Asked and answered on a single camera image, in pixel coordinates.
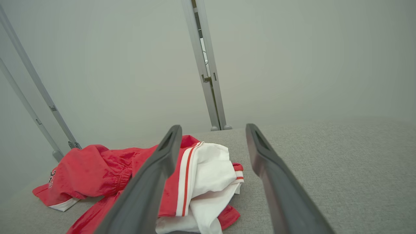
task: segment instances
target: gray metal frame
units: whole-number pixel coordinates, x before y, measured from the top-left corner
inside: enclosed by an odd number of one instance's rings
[[[27,112],[29,112],[30,116],[32,117],[33,121],[36,123],[39,130],[42,132],[42,134],[45,136],[46,140],[49,142],[49,144],[52,146],[54,151],[52,152],[53,157],[60,162],[61,159],[64,157],[62,155],[61,150],[59,149],[58,145],[55,143],[55,141],[52,139],[52,137],[49,135],[46,128],[43,126],[42,122],[40,121],[39,117],[36,115],[35,111],[33,110],[32,106],[27,101],[26,97],[20,90],[19,86],[17,85],[15,79],[13,78],[12,74],[9,72],[9,70],[6,67],[6,64],[4,64],[3,60],[0,58],[0,70],[3,72],[4,76],[6,77],[7,81],[9,82],[10,86],[12,86],[13,90],[19,97],[20,101],[22,102],[23,106],[26,108]]]
[[[207,104],[209,117],[211,120],[211,131],[221,130],[218,120],[217,110],[215,107],[213,92],[211,91],[211,85],[206,83],[203,77],[208,76],[208,71],[205,65],[204,55],[202,52],[201,42],[199,40],[198,28],[196,26],[195,15],[192,7],[191,0],[182,0],[183,11],[185,13],[186,23],[189,29],[189,35],[191,37],[191,43],[193,53],[195,55],[196,65],[200,74],[200,80],[202,89],[205,95],[205,102]]]
[[[211,76],[208,76],[207,67],[205,65],[205,59],[202,52],[200,36],[196,19],[194,15],[194,9],[191,0],[182,0],[183,11],[185,13],[186,23],[188,24],[189,35],[191,37],[191,43],[193,53],[195,55],[196,65],[199,71],[199,78],[201,80],[202,89],[205,95],[205,101],[207,103],[208,113],[211,119],[212,128],[211,131],[232,129],[230,125],[226,125],[225,114],[223,108],[223,102],[221,100],[220,86],[218,83],[218,74],[216,71],[215,60],[212,52],[211,39],[209,38],[209,31],[206,28],[202,28],[202,34],[204,38],[204,44],[206,48],[208,63],[210,67]],[[201,20],[200,8],[198,8],[198,15]],[[203,15],[206,18],[205,8],[203,8]]]
[[[223,107],[223,100],[221,97],[220,82],[218,78],[217,66],[215,64],[214,51],[211,43],[211,35],[208,27],[208,18],[205,10],[204,0],[196,0],[196,7],[198,9],[199,22],[201,23],[201,30],[204,38],[205,50],[208,58],[209,69],[211,72],[211,82],[213,93],[215,95],[215,103],[217,106],[218,119],[220,121],[221,130],[232,129],[225,121],[225,112]]]
[[[39,90],[40,94],[42,95],[43,99],[45,100],[46,104],[49,106],[49,109],[51,110],[52,114],[54,115],[55,119],[58,121],[59,125],[61,126],[62,130],[64,131],[65,135],[67,136],[69,140],[69,146],[71,148],[79,148],[81,149],[81,146],[78,144],[78,142],[75,140],[75,137],[72,135],[71,131],[69,130],[67,124],[65,123],[64,119],[62,118],[60,112],[58,111],[55,103],[52,101],[52,98],[49,96],[49,93],[47,92],[45,86],[43,85],[38,73],[35,70],[35,67],[33,66],[32,62],[29,59],[29,56],[27,55],[25,49],[22,46],[22,43],[19,40],[19,37],[17,37],[17,34],[15,30],[13,29],[13,26],[11,25],[9,19],[7,18],[6,13],[4,12],[3,7],[0,5],[0,22],[2,23],[7,35],[9,36],[13,46],[15,47],[20,59],[22,60],[23,64],[26,67],[27,72],[29,73],[30,77],[32,78],[33,82],[35,83],[37,89]]]

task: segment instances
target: gray fabric surface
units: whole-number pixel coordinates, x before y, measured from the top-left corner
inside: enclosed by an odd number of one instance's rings
[[[337,233],[416,233],[416,127],[366,118],[260,127]],[[272,233],[262,182],[252,172],[243,129],[193,134],[225,145],[244,166],[231,201],[240,219],[225,234]],[[141,142],[149,147],[156,142]],[[0,207],[1,233],[65,233],[99,198],[66,212],[45,207],[34,181]]]

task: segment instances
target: printed logo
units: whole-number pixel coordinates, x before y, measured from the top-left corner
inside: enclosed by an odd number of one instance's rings
[[[53,176],[55,175],[55,172],[56,172],[56,170],[53,170],[51,172],[51,176],[49,177],[49,186],[48,186],[48,188],[52,187],[52,184],[53,184]]]

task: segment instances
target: red clothing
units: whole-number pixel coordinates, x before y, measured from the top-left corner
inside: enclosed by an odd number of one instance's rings
[[[184,216],[188,210],[191,189],[183,174],[191,174],[195,149],[201,146],[192,136],[183,136],[175,172],[166,181],[159,217]],[[79,199],[105,196],[83,214],[69,229],[68,233],[92,234],[111,209],[123,189],[143,163],[152,155],[157,146],[149,149],[128,148],[109,150],[102,145],[90,145],[82,150],[72,149],[51,172],[49,183],[37,187],[33,194],[48,207],[65,211]],[[218,217],[222,229],[234,223],[240,214],[227,206]]]

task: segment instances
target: clothing pile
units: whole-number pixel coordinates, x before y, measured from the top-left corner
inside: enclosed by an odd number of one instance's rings
[[[104,196],[67,232],[92,234],[156,148],[109,150],[90,145],[72,149],[52,170],[49,182],[33,194],[60,211],[80,199]],[[183,136],[175,172],[164,187],[156,233],[221,234],[240,217],[228,203],[240,193],[243,182],[243,167],[230,161],[227,147]]]

